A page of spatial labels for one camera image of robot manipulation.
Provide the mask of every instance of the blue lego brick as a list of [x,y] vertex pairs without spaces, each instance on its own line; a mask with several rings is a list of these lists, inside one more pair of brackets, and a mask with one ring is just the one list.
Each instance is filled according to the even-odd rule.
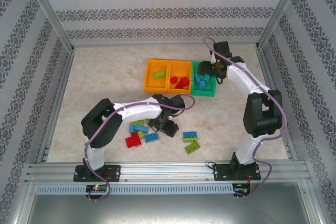
[[145,127],[145,126],[135,125],[134,130],[135,131],[142,131],[143,133],[148,134],[148,127]]
[[131,134],[138,131],[134,127],[135,127],[135,125],[130,125],[130,133]]
[[146,143],[154,142],[156,140],[159,140],[159,136],[158,136],[157,133],[152,133],[152,134],[149,134],[149,135],[145,136],[145,142]]
[[201,80],[198,76],[198,73],[194,73],[194,78],[195,78],[197,84],[199,84],[201,82]]
[[210,81],[210,75],[206,74],[204,77],[204,81],[205,81],[205,84],[208,84],[208,82]]
[[196,131],[183,132],[183,138],[197,137]]
[[200,83],[198,84],[198,89],[205,90],[205,81],[200,81]]

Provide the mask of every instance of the wall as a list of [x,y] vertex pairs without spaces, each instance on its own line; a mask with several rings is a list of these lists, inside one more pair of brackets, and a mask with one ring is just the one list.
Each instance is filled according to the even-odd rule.
[[257,42],[279,0],[50,0],[78,45]]
[[67,52],[37,0],[0,0],[0,223],[44,137]]
[[290,0],[264,54],[327,223],[336,222],[336,0]]

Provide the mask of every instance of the marble surface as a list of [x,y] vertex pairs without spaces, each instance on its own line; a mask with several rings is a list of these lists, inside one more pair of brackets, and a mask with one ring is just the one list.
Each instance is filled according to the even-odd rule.
[[[240,55],[249,70],[262,82],[253,45],[230,45],[233,55]],[[103,98],[127,103],[148,98],[143,91],[143,77],[148,59],[210,60],[203,45],[161,45],[78,48],[72,64],[47,162],[81,162],[86,141],[81,119]],[[246,134],[243,114],[246,98],[225,79],[217,85],[214,98],[195,97],[196,105],[174,121],[180,127],[174,138],[159,132],[160,140],[128,149],[129,124],[118,130],[106,147],[105,161],[211,161],[230,160]],[[186,105],[191,101],[185,98]],[[183,131],[197,131],[201,148],[187,155]],[[261,159],[287,158],[282,139],[265,143],[257,155]]]

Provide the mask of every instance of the orange bin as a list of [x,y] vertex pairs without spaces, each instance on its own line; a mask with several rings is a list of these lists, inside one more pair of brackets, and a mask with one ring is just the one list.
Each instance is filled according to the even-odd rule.
[[[170,71],[168,75],[168,93],[169,94],[190,94],[191,86],[192,86],[192,72],[193,65],[190,61],[178,61],[171,60],[170,61]],[[177,83],[172,84],[170,79],[176,76],[178,78]],[[189,86],[184,87],[183,89],[175,89],[175,86],[178,84],[182,77],[187,77],[189,81]]]
[[[148,60],[146,74],[143,79],[143,88],[147,93],[167,93],[169,86],[169,60]],[[154,79],[154,73],[165,71],[166,77]]]

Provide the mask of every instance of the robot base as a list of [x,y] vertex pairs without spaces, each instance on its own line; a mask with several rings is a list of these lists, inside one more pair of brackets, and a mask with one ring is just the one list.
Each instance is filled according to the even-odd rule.
[[[120,165],[104,165],[95,172],[106,179],[108,182],[119,182]],[[77,165],[74,174],[74,182],[102,182],[96,177],[86,165],[83,159],[83,165]]]
[[242,165],[239,163],[235,152],[230,164],[214,164],[212,168],[215,181],[248,180],[248,175],[250,175],[250,180],[261,180],[257,163]]

